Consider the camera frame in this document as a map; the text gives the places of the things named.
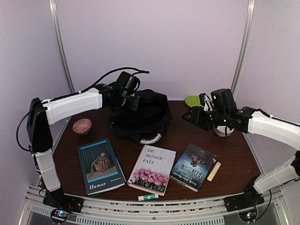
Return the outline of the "black student backpack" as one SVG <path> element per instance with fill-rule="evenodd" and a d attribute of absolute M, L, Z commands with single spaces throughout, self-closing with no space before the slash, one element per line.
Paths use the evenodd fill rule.
<path fill-rule="evenodd" d="M 143 145 L 154 144 L 172 120 L 167 95 L 145 89 L 135 96 L 139 98 L 135 111 L 126 107 L 110 110 L 112 129 L 118 137 L 132 138 Z"/>

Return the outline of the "pink roses Designer Fate book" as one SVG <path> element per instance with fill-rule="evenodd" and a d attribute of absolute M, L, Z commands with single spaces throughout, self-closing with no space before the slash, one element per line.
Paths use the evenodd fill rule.
<path fill-rule="evenodd" d="M 130 187 L 164 196 L 176 152 L 144 145 L 127 181 Z"/>

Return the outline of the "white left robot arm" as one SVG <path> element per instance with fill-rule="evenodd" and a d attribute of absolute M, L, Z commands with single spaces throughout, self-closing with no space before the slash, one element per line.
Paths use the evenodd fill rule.
<path fill-rule="evenodd" d="M 96 82 L 73 94 L 45 100 L 35 98 L 31 101 L 27 122 L 30 151 L 36 160 L 37 171 L 49 192 L 48 198 L 57 208 L 65 207 L 68 201 L 55 168 L 50 127 L 58 121 L 91 110 L 117 110 L 124 107 L 134 110 L 134 95 L 139 86 L 138 77 L 123 71 L 117 80 L 110 84 Z"/>

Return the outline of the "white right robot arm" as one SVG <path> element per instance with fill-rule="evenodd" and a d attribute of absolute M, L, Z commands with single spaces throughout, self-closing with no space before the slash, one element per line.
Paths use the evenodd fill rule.
<path fill-rule="evenodd" d="M 205 131 L 219 126 L 241 132 L 259 166 L 260 175 L 247 185 L 240 203 L 250 207 L 258 194 L 287 185 L 296 188 L 300 180 L 300 124 L 277 118 L 262 109 L 238 107 L 230 89 L 201 93 L 200 106 L 187 108 L 183 120 Z"/>

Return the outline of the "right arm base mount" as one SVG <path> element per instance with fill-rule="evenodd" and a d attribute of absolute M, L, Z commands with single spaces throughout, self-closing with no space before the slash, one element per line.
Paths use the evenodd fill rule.
<path fill-rule="evenodd" d="M 264 198 L 260 194 L 243 193 L 226 197 L 224 202 L 227 212 L 231 212 L 262 204 L 264 203 Z"/>

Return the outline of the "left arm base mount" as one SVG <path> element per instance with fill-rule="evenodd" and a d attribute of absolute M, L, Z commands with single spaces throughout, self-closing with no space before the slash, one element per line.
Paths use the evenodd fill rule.
<path fill-rule="evenodd" d="M 80 197 L 74 197 L 65 195 L 60 200 L 53 200 L 50 195 L 45 194 L 43 204 L 51 206 L 53 208 L 62 209 L 66 212 L 77 212 L 80 213 L 83 207 L 84 199 Z"/>

